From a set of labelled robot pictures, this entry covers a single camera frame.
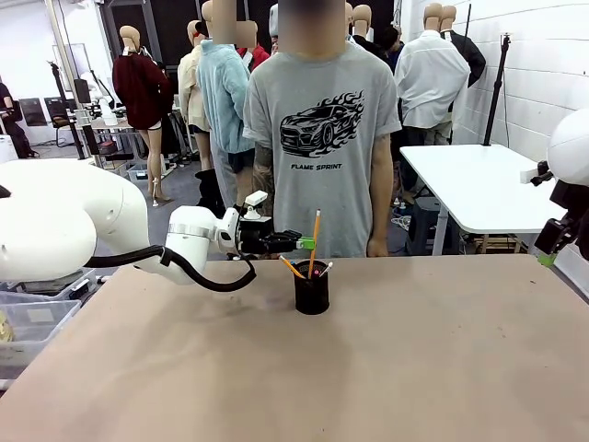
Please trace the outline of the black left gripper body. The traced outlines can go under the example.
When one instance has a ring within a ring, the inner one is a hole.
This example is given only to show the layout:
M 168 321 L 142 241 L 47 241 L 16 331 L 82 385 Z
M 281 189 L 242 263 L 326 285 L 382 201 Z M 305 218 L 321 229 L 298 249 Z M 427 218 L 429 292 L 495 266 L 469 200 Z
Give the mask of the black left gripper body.
M 271 239 L 274 233 L 271 217 L 251 220 L 241 217 L 237 227 L 238 250 L 243 254 L 273 254 Z

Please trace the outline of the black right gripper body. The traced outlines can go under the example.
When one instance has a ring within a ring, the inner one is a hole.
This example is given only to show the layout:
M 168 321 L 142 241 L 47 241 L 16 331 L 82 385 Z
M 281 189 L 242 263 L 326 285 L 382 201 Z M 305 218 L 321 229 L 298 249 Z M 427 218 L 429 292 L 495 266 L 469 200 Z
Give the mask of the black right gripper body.
M 558 180 L 550 200 L 565 210 L 561 223 L 574 224 L 579 222 L 588 210 L 589 188 Z

